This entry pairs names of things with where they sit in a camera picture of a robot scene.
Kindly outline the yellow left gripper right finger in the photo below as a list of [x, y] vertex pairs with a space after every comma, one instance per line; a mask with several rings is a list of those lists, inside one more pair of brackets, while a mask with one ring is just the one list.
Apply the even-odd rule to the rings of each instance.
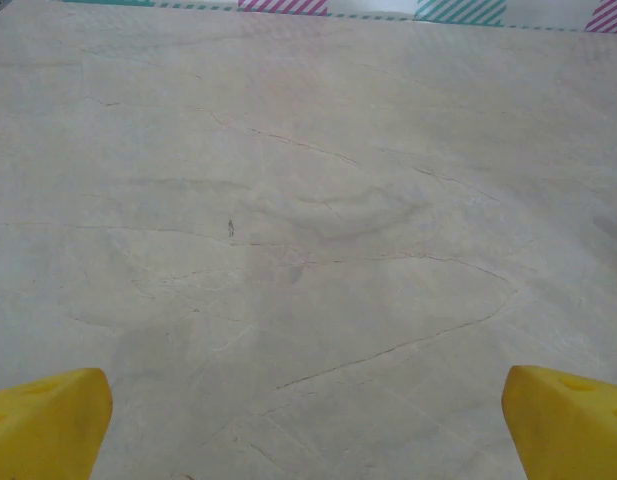
[[617, 385], [513, 366], [502, 411], [529, 479], [617, 479]]

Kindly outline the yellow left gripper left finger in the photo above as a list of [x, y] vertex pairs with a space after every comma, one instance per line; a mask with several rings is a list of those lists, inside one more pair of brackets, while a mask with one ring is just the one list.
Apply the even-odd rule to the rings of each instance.
[[112, 410], [99, 368], [0, 390], [0, 479], [88, 479]]

